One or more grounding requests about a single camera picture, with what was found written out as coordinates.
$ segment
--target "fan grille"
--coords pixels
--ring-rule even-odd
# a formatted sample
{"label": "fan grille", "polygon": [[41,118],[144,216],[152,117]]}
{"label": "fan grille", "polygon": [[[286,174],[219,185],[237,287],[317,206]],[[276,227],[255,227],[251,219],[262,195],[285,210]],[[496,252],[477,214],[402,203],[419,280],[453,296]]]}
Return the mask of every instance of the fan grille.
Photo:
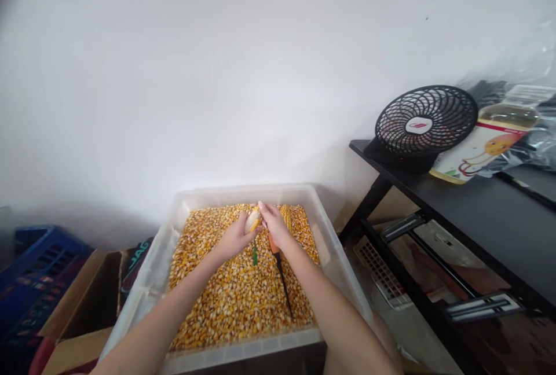
{"label": "fan grille", "polygon": [[398,155],[434,155],[464,140],[477,115],[477,104],[466,91],[452,86],[420,87],[399,96],[382,111],[375,134]]}

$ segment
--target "black shelf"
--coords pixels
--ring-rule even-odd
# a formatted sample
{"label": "black shelf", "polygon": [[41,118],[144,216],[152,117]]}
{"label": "black shelf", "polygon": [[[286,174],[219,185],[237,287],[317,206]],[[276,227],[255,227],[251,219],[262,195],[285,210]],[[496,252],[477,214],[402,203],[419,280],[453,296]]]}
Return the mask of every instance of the black shelf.
{"label": "black shelf", "polygon": [[404,265],[396,258],[371,224],[367,220],[361,219],[359,225],[462,372],[465,374],[487,374],[478,359],[458,336],[450,320],[429,300],[427,294],[421,290],[419,284],[406,271]]}
{"label": "black shelf", "polygon": [[[556,321],[554,212],[496,178],[475,177],[460,186],[386,166],[363,154],[368,143],[354,140],[349,146],[380,173],[375,194],[371,189],[341,239],[358,224],[355,216],[376,207],[381,198],[376,190],[385,193],[394,185],[504,278],[524,302]],[[544,185],[556,189],[556,179],[547,177]]]}

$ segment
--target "plastic bottle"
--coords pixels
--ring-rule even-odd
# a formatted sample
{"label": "plastic bottle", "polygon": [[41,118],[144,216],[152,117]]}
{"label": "plastic bottle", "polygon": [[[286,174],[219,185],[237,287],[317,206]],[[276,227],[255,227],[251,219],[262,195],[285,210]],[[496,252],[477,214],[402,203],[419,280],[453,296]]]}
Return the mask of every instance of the plastic bottle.
{"label": "plastic bottle", "polygon": [[454,184],[465,184],[535,126],[539,120],[535,108],[554,93],[556,89],[551,87],[513,87],[502,102],[479,111],[477,125],[469,136],[440,154],[429,173]]}

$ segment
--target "corn kernel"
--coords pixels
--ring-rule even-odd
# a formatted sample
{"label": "corn kernel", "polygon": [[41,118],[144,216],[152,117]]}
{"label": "corn kernel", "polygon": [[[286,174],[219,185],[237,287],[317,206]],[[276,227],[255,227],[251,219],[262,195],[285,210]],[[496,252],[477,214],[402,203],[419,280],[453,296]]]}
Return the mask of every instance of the corn kernel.
{"label": "corn kernel", "polygon": [[[290,212],[291,234],[319,264],[303,207],[288,207],[285,211]],[[242,211],[252,210],[249,204],[236,204],[192,211],[174,251],[169,290],[199,264]],[[316,325],[309,301],[288,261],[283,258],[284,279],[294,315],[293,319],[290,317],[266,229],[257,235],[256,243],[256,266],[253,265],[253,244],[250,244],[210,278],[174,338],[171,351],[204,349]]]}

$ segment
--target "black fan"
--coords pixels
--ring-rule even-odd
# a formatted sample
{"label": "black fan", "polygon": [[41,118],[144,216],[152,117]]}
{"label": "black fan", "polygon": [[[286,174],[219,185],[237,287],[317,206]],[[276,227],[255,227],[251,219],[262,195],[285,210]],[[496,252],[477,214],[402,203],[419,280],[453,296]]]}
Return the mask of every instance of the black fan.
{"label": "black fan", "polygon": [[402,94],[376,121],[364,153],[411,172],[428,172],[441,152],[464,140],[477,122],[473,97],[452,86],[427,86]]}

